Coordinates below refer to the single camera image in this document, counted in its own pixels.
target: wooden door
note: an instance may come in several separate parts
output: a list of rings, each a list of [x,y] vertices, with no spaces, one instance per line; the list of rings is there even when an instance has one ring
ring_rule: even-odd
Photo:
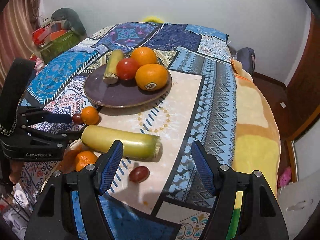
[[[306,48],[288,84],[287,98],[294,133],[320,104],[320,20],[313,14]]]

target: bed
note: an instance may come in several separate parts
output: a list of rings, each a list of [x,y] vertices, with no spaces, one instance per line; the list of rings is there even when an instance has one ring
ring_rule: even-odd
[[[280,138],[271,109],[251,76],[231,60],[228,35],[188,24],[129,22],[108,26],[53,59],[30,83],[22,105],[45,106],[54,113],[75,114],[90,106],[83,85],[86,77],[108,60],[114,49],[130,52],[152,48],[171,73],[172,88],[143,106],[100,111],[100,126],[161,137],[157,162],[123,158],[110,190],[101,198],[115,239],[198,239],[215,197],[207,192],[190,156],[199,140],[209,154],[234,170],[260,170],[276,194]],[[40,123],[40,130],[79,130],[81,125]],[[150,169],[139,187],[128,183],[134,165]],[[25,163],[19,187],[30,205],[57,162]],[[73,207],[78,205],[73,194]],[[235,234],[241,194],[228,238]],[[120,230],[121,216],[126,219]],[[79,237],[86,239],[81,214],[75,212]]]

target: mandarin orange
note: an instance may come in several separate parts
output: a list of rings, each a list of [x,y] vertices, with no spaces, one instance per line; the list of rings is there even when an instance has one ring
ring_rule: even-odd
[[[157,56],[155,52],[148,47],[135,49],[131,54],[131,58],[134,58],[140,66],[157,63]]]
[[[76,171],[81,171],[88,164],[95,164],[98,157],[89,151],[80,152],[75,158]]]
[[[163,88],[168,80],[167,69],[159,64],[141,66],[136,72],[136,83],[143,90],[153,91]]]
[[[87,106],[82,109],[81,119],[87,125],[96,124],[99,121],[99,113],[94,107]]]

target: blue gripper pad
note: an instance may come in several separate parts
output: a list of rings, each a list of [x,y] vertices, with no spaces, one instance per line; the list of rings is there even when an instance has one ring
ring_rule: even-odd
[[[207,153],[203,147],[201,150],[197,144],[200,144],[200,142],[192,143],[191,155],[192,155],[193,161],[195,162],[198,173],[200,175],[202,184],[204,185],[207,191],[209,191],[212,195],[214,195],[216,188],[213,184],[213,173],[209,168],[209,165],[207,164],[205,158],[203,157],[203,154],[207,154]]]
[[[110,189],[123,155],[123,144],[119,140],[113,142],[109,151],[101,154],[96,161],[98,166],[94,177],[94,186],[99,195]]]

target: red tomato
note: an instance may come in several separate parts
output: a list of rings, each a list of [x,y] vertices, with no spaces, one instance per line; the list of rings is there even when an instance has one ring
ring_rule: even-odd
[[[140,65],[135,59],[124,58],[117,65],[117,75],[122,80],[129,80],[135,78],[138,68]]]

